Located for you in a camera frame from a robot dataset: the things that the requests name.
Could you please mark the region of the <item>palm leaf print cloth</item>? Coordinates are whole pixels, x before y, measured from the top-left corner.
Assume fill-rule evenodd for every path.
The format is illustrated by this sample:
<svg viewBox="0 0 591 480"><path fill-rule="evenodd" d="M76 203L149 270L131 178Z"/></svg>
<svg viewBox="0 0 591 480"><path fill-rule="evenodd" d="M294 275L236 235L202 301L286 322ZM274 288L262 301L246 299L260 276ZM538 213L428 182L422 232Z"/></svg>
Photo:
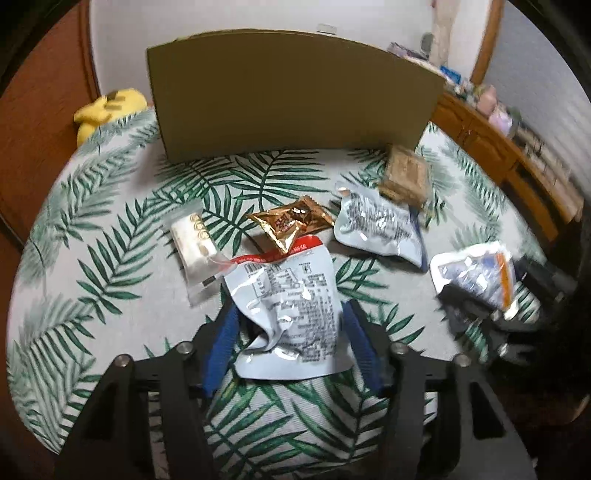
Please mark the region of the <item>palm leaf print cloth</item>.
<svg viewBox="0 0 591 480"><path fill-rule="evenodd" d="M500 241L519 258L544 261L525 220L475 161L429 123L418 145L431 167L434 202L423 238L440 252ZM118 353L160 356L214 320L221 283L187 296L165 214L200 198L204 224L228 258L270 251L247 215L308 194L339 212L335 184L374 187L387 152L274 150L171 164L152 109L94 134L52 187L25 244L8 313L7 376L21 421L59 453L99 377ZM342 301L428 356L449 359L458 344L429 273L396 259L328 247ZM226 374L205 425L229 478L304 478L361 461L378 446L386 401L370 395L359 369L294 384Z"/></svg>

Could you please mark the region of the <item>clear white wafer packet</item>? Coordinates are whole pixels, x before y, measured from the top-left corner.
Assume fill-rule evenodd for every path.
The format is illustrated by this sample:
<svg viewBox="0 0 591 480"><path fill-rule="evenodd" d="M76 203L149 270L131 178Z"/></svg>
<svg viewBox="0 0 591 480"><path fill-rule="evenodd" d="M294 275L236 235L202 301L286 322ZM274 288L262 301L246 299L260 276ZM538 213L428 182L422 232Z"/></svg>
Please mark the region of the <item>clear white wafer packet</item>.
<svg viewBox="0 0 591 480"><path fill-rule="evenodd" d="M197 306L204 290L235 266L217 248L198 213L175 220L170 232L183 267L188 301Z"/></svg>

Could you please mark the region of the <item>yellow Pikachu plush toy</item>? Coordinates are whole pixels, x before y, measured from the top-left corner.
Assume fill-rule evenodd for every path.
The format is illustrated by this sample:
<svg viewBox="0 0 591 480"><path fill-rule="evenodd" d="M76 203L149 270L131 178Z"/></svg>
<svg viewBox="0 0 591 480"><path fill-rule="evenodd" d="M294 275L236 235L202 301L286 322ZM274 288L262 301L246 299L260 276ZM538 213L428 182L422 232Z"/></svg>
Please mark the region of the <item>yellow Pikachu plush toy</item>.
<svg viewBox="0 0 591 480"><path fill-rule="evenodd" d="M99 127L146 108L145 97L132 88L114 90L99 97L73 115L73 121L78 125L77 146L80 147Z"/></svg>

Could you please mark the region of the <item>blue white snack packet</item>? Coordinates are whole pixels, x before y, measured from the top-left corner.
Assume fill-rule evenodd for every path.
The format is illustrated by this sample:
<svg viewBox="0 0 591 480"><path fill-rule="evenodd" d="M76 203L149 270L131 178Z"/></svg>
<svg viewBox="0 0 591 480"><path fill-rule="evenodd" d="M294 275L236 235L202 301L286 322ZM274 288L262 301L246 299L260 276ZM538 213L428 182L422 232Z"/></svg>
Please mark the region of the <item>blue white snack packet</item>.
<svg viewBox="0 0 591 480"><path fill-rule="evenodd" d="M377 256L401 258L427 271L427 251L412 209L387 200L376 189L351 182L338 181L335 190L341 198L334 224L339 243Z"/></svg>

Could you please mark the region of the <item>white orange snack packet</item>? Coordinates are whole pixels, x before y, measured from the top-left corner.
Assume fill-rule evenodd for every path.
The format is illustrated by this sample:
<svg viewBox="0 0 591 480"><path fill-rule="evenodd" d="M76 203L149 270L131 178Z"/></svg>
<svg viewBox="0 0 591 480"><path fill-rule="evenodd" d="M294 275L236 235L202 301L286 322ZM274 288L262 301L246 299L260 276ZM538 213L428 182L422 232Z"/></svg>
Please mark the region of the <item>white orange snack packet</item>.
<svg viewBox="0 0 591 480"><path fill-rule="evenodd" d="M430 262L430 274L438 294L455 284L499 309L506 320L518 313L512 254L498 241L437 254Z"/></svg>

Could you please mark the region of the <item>wooden louvered wardrobe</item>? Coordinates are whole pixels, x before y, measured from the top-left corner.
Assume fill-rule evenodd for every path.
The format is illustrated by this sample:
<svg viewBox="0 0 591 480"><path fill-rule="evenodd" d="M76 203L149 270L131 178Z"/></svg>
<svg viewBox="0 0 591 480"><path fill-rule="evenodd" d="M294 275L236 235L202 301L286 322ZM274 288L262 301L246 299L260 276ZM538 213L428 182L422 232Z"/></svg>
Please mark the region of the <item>wooden louvered wardrobe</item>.
<svg viewBox="0 0 591 480"><path fill-rule="evenodd" d="M36 215L98 96L87 1L1 4L1 323Z"/></svg>

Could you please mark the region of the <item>white silver snack packet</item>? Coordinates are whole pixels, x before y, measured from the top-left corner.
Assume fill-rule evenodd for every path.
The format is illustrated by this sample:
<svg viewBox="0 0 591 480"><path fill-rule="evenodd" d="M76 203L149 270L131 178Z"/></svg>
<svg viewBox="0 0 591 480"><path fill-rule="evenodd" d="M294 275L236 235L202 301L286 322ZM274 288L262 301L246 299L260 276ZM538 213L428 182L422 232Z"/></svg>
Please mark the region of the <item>white silver snack packet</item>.
<svg viewBox="0 0 591 480"><path fill-rule="evenodd" d="M235 360L239 377L298 381L353 367L335 268L318 236L297 238L287 254L276 250L233 262L225 286L256 330Z"/></svg>

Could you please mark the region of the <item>beige curtain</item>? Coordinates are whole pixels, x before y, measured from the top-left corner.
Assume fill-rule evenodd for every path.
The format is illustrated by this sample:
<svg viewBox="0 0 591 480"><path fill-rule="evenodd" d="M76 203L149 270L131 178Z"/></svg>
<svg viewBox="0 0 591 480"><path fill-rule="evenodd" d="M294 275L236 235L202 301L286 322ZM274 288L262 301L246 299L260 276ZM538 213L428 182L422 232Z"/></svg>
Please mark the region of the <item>beige curtain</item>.
<svg viewBox="0 0 591 480"><path fill-rule="evenodd" d="M435 66L440 67L448 61L451 33L459 6L459 0L436 0L432 2L434 22L429 60Z"/></svg>

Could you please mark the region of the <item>gold brown candy packet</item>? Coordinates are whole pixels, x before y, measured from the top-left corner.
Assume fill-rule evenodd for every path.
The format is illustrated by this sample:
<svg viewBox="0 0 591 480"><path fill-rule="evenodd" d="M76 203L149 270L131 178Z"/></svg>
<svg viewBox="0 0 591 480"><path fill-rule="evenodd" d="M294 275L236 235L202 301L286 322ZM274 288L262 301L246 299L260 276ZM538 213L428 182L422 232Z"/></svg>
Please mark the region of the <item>gold brown candy packet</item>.
<svg viewBox="0 0 591 480"><path fill-rule="evenodd" d="M287 254L304 235L334 227L335 220L311 196L304 195L293 203L246 215L262 228L280 253Z"/></svg>

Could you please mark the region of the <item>pink tissue box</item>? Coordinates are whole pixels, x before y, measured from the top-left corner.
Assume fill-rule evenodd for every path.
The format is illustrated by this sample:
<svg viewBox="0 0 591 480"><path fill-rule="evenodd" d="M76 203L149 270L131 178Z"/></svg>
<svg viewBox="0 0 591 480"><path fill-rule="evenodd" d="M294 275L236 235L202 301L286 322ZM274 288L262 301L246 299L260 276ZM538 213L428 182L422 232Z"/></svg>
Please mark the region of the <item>pink tissue box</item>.
<svg viewBox="0 0 591 480"><path fill-rule="evenodd" d="M497 105L491 115L488 118L488 122L494 128L496 128L504 137L508 137L512 126L512 116L502 105Z"/></svg>

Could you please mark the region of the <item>wooden sideboard cabinet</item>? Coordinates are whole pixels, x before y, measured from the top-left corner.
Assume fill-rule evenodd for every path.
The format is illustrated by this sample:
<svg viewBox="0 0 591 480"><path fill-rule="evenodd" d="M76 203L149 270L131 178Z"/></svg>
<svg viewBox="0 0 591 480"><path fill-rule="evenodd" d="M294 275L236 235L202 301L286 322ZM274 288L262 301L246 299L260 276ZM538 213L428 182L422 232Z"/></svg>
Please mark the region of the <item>wooden sideboard cabinet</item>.
<svg viewBox="0 0 591 480"><path fill-rule="evenodd" d="M526 155L474 108L445 92L439 97L431 121L501 187L545 251L577 228L584 200L575 186L551 167Z"/></svg>

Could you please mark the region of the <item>pink thermos jug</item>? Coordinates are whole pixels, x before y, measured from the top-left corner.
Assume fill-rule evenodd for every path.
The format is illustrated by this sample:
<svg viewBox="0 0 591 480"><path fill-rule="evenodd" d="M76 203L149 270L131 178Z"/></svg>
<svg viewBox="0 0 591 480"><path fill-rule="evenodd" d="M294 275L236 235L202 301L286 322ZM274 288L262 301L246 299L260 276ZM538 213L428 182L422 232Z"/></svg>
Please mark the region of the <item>pink thermos jug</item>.
<svg viewBox="0 0 591 480"><path fill-rule="evenodd" d="M486 117L489 117L497 106L497 91L493 85L483 85L479 95L476 109Z"/></svg>

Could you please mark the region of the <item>puffed grain bar packet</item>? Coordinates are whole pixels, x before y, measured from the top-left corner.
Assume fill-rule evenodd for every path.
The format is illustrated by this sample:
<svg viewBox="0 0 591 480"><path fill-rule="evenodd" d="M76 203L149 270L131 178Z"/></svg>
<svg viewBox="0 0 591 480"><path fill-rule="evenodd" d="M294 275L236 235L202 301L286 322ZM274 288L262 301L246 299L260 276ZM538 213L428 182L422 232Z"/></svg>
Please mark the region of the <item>puffed grain bar packet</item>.
<svg viewBox="0 0 591 480"><path fill-rule="evenodd" d="M423 209L432 189L428 162L410 149L392 145L378 189L394 203Z"/></svg>

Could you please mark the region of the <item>brown cardboard box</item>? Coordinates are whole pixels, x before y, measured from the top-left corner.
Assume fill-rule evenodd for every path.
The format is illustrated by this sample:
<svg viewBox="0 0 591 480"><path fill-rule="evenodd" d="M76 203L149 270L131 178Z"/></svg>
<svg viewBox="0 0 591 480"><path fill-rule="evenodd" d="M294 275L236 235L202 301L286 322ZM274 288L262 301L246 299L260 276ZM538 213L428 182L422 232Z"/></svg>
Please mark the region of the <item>brown cardboard box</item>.
<svg viewBox="0 0 591 480"><path fill-rule="evenodd" d="M211 31L146 52L167 158L266 150L415 147L444 78L317 33Z"/></svg>

